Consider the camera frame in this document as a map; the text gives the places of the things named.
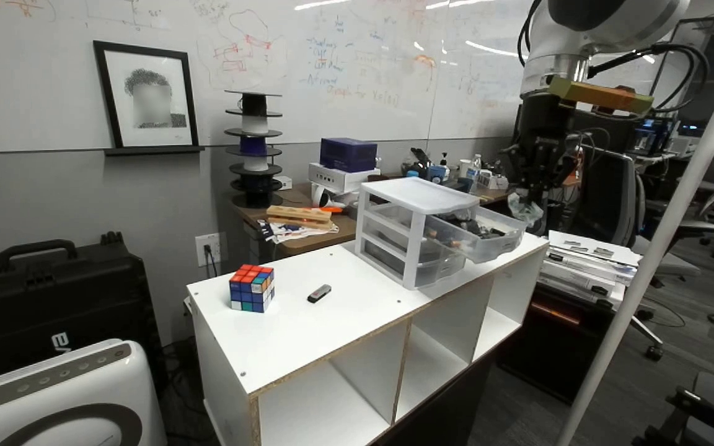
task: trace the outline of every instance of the framed picture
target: framed picture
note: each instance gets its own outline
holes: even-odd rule
[[[195,149],[186,52],[91,41],[115,149]]]

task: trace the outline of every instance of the gray wall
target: gray wall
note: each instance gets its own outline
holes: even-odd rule
[[[392,171],[424,146],[431,159],[506,146],[508,138],[480,141],[392,141],[378,144],[381,169]],[[301,181],[317,159],[317,144],[283,146],[279,166]],[[236,159],[223,149],[200,155],[105,159],[102,151],[0,154],[0,249],[14,243],[66,238],[96,243],[120,231],[130,253],[146,263],[160,341],[191,334],[181,317],[186,281],[200,279],[193,234],[226,233],[223,257],[242,255],[242,238],[223,205]]]

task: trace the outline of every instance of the black suitcase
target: black suitcase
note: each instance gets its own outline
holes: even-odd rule
[[[41,239],[0,253],[0,373],[108,337],[138,341],[162,386],[144,263],[119,233],[98,244]]]

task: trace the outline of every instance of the small box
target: small box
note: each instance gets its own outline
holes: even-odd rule
[[[264,311],[275,300],[275,269],[239,265],[231,277],[231,308],[242,311]]]
[[[376,169],[376,144],[357,138],[321,138],[320,163],[340,171],[371,171]]]

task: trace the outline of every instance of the whiteboard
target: whiteboard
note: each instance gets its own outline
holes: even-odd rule
[[[254,78],[279,141],[508,135],[528,0],[436,2],[0,0],[0,151],[112,146],[91,40],[189,52],[200,144]]]

